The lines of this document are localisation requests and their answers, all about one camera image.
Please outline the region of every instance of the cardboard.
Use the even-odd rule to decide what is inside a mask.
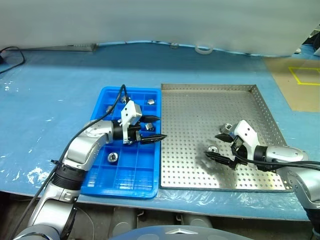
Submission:
[[[265,57],[264,62],[293,111],[320,112],[320,61]]]

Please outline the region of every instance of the blue plastic tray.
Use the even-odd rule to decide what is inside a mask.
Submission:
[[[106,113],[118,94],[119,87],[105,87],[101,90],[91,119],[97,119]],[[128,95],[140,105],[143,115],[161,117],[161,91],[153,88],[127,88]],[[147,101],[153,99],[154,105]],[[112,114],[104,120],[118,120],[125,104],[120,101]],[[140,133],[150,136],[161,132],[160,121],[152,123],[155,131],[146,131],[141,123]],[[116,163],[108,162],[109,153],[116,152]],[[88,172],[81,188],[81,193],[95,196],[118,196],[128,198],[153,198],[159,188],[160,142],[151,144],[123,144],[121,140],[104,145]]]

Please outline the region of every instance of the wire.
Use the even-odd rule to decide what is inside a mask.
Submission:
[[[82,210],[80,207],[77,206],[76,208],[79,209],[80,211],[82,211],[88,217],[88,219],[90,220],[90,222],[92,224],[92,240],[95,240],[96,229],[95,229],[94,221],[92,221],[92,218],[90,217],[90,215],[88,213],[86,213],[84,210]]]
[[[16,226],[14,227],[11,235],[10,235],[10,240],[14,238],[21,222],[23,221],[23,219],[25,218],[25,216],[27,215],[30,207],[32,206],[32,204],[36,201],[37,197],[39,196],[39,194],[42,192],[42,190],[45,188],[45,186],[47,186],[47,184],[49,183],[49,181],[52,179],[55,171],[57,170],[58,168],[58,164],[62,163],[71,143],[73,142],[73,140],[75,140],[76,137],[78,137],[83,131],[85,131],[87,128],[91,127],[92,125],[96,124],[97,122],[99,122],[100,120],[104,119],[106,116],[108,116],[113,110],[114,108],[116,107],[116,104],[117,102],[119,101],[120,97],[121,97],[121,93],[122,91],[124,91],[124,95],[125,95],[125,99],[126,99],[126,102],[129,101],[129,97],[128,97],[128,93],[127,93],[127,89],[126,89],[126,86],[123,84],[121,85],[120,87],[120,90],[118,92],[118,95],[116,96],[116,99],[113,103],[113,105],[111,106],[111,108],[109,108],[109,110],[106,111],[106,113],[101,116],[100,118],[90,122],[88,125],[86,125],[85,127],[83,127],[80,131],[78,131],[72,138],[71,140],[68,142],[68,144],[66,145],[66,147],[64,148],[59,160],[57,161],[58,163],[54,166],[54,168],[52,169],[52,171],[50,172],[50,174],[48,175],[48,177],[46,178],[46,180],[44,181],[44,183],[41,185],[41,187],[39,188],[39,190],[36,192],[36,194],[33,196],[33,198],[31,199],[31,201],[29,202],[29,204],[26,206],[24,212],[22,213],[21,217],[19,218]]]
[[[240,159],[240,160],[242,160],[244,162],[247,162],[247,163],[255,164],[255,165],[279,166],[279,168],[283,168],[283,167],[304,168],[304,169],[312,169],[312,170],[320,171],[320,167],[306,165],[306,164],[281,163],[281,162],[264,162],[264,161],[249,160],[247,158],[244,158],[244,157],[240,156],[236,152],[235,149],[232,149],[231,151],[232,151],[232,154],[235,155],[238,159]]]
[[[11,69],[13,69],[13,68],[15,68],[15,67],[18,67],[18,66],[20,66],[20,65],[22,65],[22,64],[24,64],[24,63],[26,62],[25,55],[22,53],[21,49],[20,49],[19,47],[17,47],[17,46],[7,46],[7,47],[5,47],[4,49],[1,49],[1,50],[0,50],[0,54],[1,54],[3,51],[5,51],[5,50],[7,50],[7,49],[12,49],[12,48],[17,49],[17,50],[20,52],[21,57],[22,57],[22,61],[19,62],[19,63],[17,63],[16,65],[13,65],[13,66],[11,66],[11,67],[8,67],[8,68],[5,69],[5,70],[0,71],[0,74],[3,74],[4,72],[7,72],[7,71],[9,71],[9,70],[11,70]]]

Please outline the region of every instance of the white wall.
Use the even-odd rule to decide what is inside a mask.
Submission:
[[[320,0],[0,0],[0,46],[155,40],[291,55]]]

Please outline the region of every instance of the perforated metal tray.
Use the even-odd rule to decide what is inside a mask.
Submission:
[[[231,157],[230,144],[215,138],[225,123],[246,120],[262,145],[286,142],[256,85],[163,84],[161,186],[163,188],[287,191],[287,181],[275,173],[245,165],[236,171],[208,159],[204,151],[216,145]]]

